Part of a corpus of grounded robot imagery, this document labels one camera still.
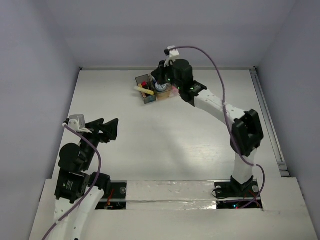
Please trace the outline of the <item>blue white round jar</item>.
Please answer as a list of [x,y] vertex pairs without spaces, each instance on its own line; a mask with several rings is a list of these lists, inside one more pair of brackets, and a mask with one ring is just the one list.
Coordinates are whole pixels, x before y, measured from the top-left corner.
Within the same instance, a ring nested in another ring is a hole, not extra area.
[[156,82],[154,87],[155,87],[157,92],[161,93],[161,92],[164,92],[167,89],[168,85],[167,84],[158,84]]

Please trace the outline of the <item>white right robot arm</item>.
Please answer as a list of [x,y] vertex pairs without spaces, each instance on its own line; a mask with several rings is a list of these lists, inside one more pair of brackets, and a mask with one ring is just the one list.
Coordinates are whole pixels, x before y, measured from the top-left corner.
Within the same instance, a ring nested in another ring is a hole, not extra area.
[[257,111],[242,110],[214,95],[194,79],[193,68],[185,59],[164,61],[162,77],[178,89],[186,103],[225,124],[235,153],[234,169],[230,180],[216,183],[213,192],[218,199],[245,197],[254,184],[255,155],[264,138]]

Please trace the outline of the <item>yellow highlighter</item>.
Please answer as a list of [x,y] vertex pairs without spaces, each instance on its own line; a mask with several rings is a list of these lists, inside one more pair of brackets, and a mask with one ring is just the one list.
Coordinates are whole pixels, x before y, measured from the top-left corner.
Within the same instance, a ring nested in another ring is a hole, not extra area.
[[151,95],[151,96],[153,96],[155,94],[154,91],[152,91],[152,90],[147,90],[147,89],[144,89],[144,88],[141,88],[141,87],[138,87],[138,86],[134,86],[134,89],[136,91],[144,92],[145,94],[148,94],[148,95]]

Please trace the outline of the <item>orange pink highlighter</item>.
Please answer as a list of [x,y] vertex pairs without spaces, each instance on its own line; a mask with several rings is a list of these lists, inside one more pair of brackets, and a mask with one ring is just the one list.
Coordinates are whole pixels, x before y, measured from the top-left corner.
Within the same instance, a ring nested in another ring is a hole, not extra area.
[[142,97],[143,98],[146,98],[147,96],[146,96],[146,94],[144,93],[144,92],[141,92],[141,94],[142,94]]

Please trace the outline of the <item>black pink highlighter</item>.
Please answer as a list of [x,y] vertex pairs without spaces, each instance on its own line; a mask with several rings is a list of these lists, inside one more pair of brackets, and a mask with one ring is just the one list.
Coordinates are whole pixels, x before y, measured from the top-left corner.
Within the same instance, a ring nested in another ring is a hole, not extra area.
[[143,89],[150,90],[150,91],[152,90],[150,82],[143,81],[141,83],[141,86],[142,86]]

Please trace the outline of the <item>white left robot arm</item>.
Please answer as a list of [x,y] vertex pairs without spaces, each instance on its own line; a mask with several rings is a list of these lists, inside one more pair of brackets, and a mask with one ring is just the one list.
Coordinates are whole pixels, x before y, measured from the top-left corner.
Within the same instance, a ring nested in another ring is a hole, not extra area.
[[99,201],[113,193],[111,178],[101,173],[100,143],[117,139],[119,119],[86,122],[82,114],[70,115],[62,126],[80,138],[59,152],[59,173],[54,192],[54,223],[44,240],[82,240]]

